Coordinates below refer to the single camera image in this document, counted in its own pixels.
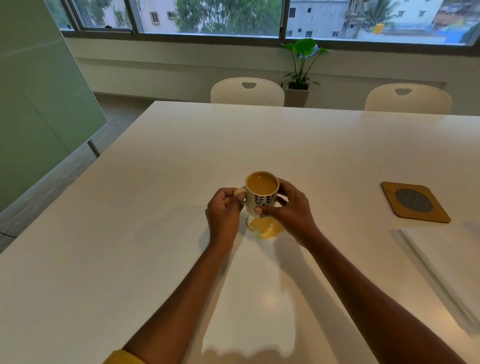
perforated chair backrest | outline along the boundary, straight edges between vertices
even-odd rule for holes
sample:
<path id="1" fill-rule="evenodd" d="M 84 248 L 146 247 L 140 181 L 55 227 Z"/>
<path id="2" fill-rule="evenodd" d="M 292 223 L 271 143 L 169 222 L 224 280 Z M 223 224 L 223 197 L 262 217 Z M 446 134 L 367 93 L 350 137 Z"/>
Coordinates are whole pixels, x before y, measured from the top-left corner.
<path id="1" fill-rule="evenodd" d="M 416 84 L 379 86 L 367 97 L 366 111 L 413 112 L 446 115 L 452 98 L 438 88 Z"/>
<path id="2" fill-rule="evenodd" d="M 210 91 L 212 104 L 283 106 L 284 100 L 282 88 L 262 78 L 228 78 L 216 83 Z"/>

person's left hand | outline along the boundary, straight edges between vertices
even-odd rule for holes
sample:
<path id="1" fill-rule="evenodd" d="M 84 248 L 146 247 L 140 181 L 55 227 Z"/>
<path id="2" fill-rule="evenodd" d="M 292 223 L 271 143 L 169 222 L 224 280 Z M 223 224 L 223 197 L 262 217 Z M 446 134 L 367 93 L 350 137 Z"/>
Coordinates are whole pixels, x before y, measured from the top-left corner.
<path id="1" fill-rule="evenodd" d="M 233 196 L 236 188 L 220 188 L 208 203 L 205 214 L 210 229 L 210 243 L 219 244 L 227 251 L 233 247 L 233 241 L 239 229 L 241 201 L 245 193 Z"/>

wooden coaster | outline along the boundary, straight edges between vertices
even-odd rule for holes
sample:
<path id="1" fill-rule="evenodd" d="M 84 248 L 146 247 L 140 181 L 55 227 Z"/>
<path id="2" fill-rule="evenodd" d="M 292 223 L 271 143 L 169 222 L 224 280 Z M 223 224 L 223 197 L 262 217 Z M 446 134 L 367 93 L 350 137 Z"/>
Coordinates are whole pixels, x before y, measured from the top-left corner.
<path id="1" fill-rule="evenodd" d="M 451 221 L 429 188 L 396 182 L 382 182 L 380 185 L 398 217 L 445 224 Z"/>

liquid spill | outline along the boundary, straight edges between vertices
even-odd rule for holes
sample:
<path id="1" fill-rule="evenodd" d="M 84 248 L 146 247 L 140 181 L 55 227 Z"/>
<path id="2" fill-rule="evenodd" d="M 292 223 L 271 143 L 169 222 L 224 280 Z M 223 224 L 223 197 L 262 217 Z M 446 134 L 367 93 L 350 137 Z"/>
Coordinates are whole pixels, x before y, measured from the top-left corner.
<path id="1" fill-rule="evenodd" d="M 254 218 L 250 223 L 248 222 L 249 217 L 247 217 L 247 228 L 250 231 L 256 232 L 257 237 L 261 239 L 269 239 L 276 237 L 282 231 L 285 231 L 283 226 L 274 218 L 265 217 L 265 218 Z"/>

person's right arm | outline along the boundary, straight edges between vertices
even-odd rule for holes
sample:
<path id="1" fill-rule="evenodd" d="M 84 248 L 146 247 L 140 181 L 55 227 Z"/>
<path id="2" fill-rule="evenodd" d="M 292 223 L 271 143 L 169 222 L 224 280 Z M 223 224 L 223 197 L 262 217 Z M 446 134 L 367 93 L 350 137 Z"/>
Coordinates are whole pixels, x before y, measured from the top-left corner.
<path id="1" fill-rule="evenodd" d="M 278 220 L 308 249 L 379 363 L 464 363 L 322 235 L 313 221 L 304 193 L 284 180 L 280 180 L 279 193 L 288 198 L 288 202 L 277 199 L 282 207 L 258 207 L 255 212 Z"/>

